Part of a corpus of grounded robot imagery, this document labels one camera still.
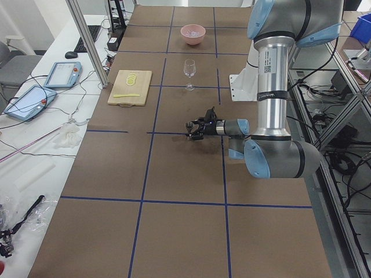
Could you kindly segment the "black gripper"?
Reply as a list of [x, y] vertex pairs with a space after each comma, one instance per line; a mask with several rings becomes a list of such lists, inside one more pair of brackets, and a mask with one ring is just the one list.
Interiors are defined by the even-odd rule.
[[200, 131], [190, 133], [188, 136], [192, 140], [203, 140], [204, 136], [218, 135], [216, 131], [217, 122], [204, 122], [202, 118], [188, 122], [188, 126], [200, 126]]

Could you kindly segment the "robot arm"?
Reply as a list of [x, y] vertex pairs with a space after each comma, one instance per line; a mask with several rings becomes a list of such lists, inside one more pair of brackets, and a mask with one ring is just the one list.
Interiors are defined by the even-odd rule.
[[339, 36], [343, 1], [257, 1], [248, 23], [248, 38], [258, 51], [257, 129], [246, 119], [219, 119], [214, 109], [186, 124], [187, 135], [225, 135], [231, 159], [245, 161], [256, 178], [300, 178], [320, 164], [320, 153], [294, 141], [286, 128], [288, 57], [292, 46], [328, 43]]

